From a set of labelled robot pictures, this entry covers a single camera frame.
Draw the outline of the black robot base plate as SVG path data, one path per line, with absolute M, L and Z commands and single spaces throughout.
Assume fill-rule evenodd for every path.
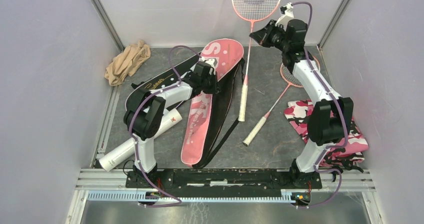
M 263 169 L 157 169 L 143 176 L 136 167 L 126 173 L 125 187 L 150 189 L 159 197 L 175 198 L 273 198 L 282 190 L 323 187 L 317 172 L 295 174 L 291 170 Z

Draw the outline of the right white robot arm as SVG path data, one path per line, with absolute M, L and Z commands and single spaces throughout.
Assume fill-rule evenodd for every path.
M 307 32 L 307 23 L 292 19 L 285 26 L 271 20 L 264 28 L 249 34 L 260 46 L 281 51 L 283 65 L 301 83 L 313 104 L 307 122 L 308 142 L 295 159 L 295 171 L 288 175 L 289 183 L 295 188 L 309 182 L 308 173 L 317 171 L 331 148 L 336 148 L 340 141 L 347 144 L 354 108 L 352 99 L 338 94 L 318 70 L 305 48 Z

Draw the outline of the white shuttlecock tube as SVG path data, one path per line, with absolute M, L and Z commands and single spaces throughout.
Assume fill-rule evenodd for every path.
M 177 109 L 166 111 L 162 118 L 157 133 L 152 138 L 142 140 L 139 136 L 134 139 L 130 137 L 124 143 L 116 147 L 111 152 L 99 159 L 101 167 L 109 172 L 117 165 L 128 159 L 131 155 L 135 155 L 135 162 L 141 163 L 144 172 L 151 172 L 157 165 L 154 156 L 154 140 L 161 134 L 175 126 L 182 120 L 182 116 Z

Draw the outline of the pink sport racket bag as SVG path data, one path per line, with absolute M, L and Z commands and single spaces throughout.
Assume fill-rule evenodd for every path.
M 202 169 L 214 158 L 226 139 L 218 141 L 229 113 L 239 69 L 244 65 L 244 47 L 234 39 L 221 38 L 208 43 L 200 53 L 214 59 L 219 93 L 200 93 L 191 100 L 180 159 Z

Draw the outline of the pink camouflage cloth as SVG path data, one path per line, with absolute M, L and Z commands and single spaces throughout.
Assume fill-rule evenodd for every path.
M 313 111 L 312 101 L 296 100 L 288 102 L 288 107 L 284 110 L 284 116 L 300 135 L 301 139 L 307 143 L 309 134 L 307 122 Z M 368 143 L 357 127 L 355 120 L 351 120 L 350 131 L 347 138 L 347 145 L 343 149 L 332 148 L 321 160 L 321 167 L 340 167 L 349 169 L 365 160 L 363 152 L 368 150 Z

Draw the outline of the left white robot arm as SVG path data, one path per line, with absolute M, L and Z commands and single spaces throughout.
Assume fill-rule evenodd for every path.
M 200 93 L 217 93 L 216 63 L 215 58 L 200 60 L 176 83 L 152 90 L 138 86 L 128 96 L 123 121 L 135 138 L 135 160 L 141 170 L 137 180 L 145 188 L 151 188 L 157 182 L 157 174 L 152 171 L 157 166 L 154 136 L 160 129 L 165 109 L 191 100 Z

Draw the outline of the black sport racket bag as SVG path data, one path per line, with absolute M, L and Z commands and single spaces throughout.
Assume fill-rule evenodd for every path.
M 194 70 L 198 60 L 199 60 L 199 56 L 193 55 L 190 58 L 176 64 L 174 68 L 180 74 L 180 77 L 184 78 L 187 72 Z M 128 97 L 125 100 L 125 110 L 127 111 L 128 108 L 131 106 L 130 101 L 133 99 L 134 93 L 136 92 L 137 89 L 139 88 L 145 88 L 147 90 L 162 89 L 162 88 L 174 85 L 178 81 L 179 81 L 178 76 L 175 74 L 172 68 L 169 68 L 168 70 L 150 78 L 147 81 L 142 81 L 140 83 L 132 83 L 131 87 L 133 88 L 133 91 L 128 95 Z

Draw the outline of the beige crumpled cloth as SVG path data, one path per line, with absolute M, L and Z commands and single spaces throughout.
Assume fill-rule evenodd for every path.
M 104 78 L 111 87 L 121 85 L 127 76 L 132 77 L 140 66 L 151 57 L 151 47 L 139 39 L 125 47 L 106 67 Z

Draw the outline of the pink frame racket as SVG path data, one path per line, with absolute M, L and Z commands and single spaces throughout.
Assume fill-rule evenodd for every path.
M 252 140 L 255 138 L 255 136 L 258 134 L 260 129 L 263 127 L 263 125 L 267 121 L 269 115 L 271 114 L 271 111 L 274 109 L 274 107 L 277 105 L 277 103 L 280 101 L 280 99 L 286 93 L 287 89 L 290 88 L 290 87 L 303 88 L 303 86 L 300 84 L 300 82 L 297 79 L 294 78 L 294 76 L 289 72 L 288 68 L 285 67 L 283 64 L 280 66 L 279 72 L 280 72 L 280 75 L 283 78 L 283 80 L 287 83 L 287 87 L 280 94 L 280 96 L 274 102 L 274 104 L 271 106 L 269 111 L 264 116 L 261 117 L 261 119 L 255 125 L 255 127 L 251 130 L 251 132 L 248 134 L 248 136 L 244 139 L 244 141 L 242 143 L 246 147 L 248 147 L 250 145 Z
M 269 18 L 281 0 L 231 0 L 231 2 L 237 16 L 250 23 L 249 32 L 252 33 L 255 23 Z

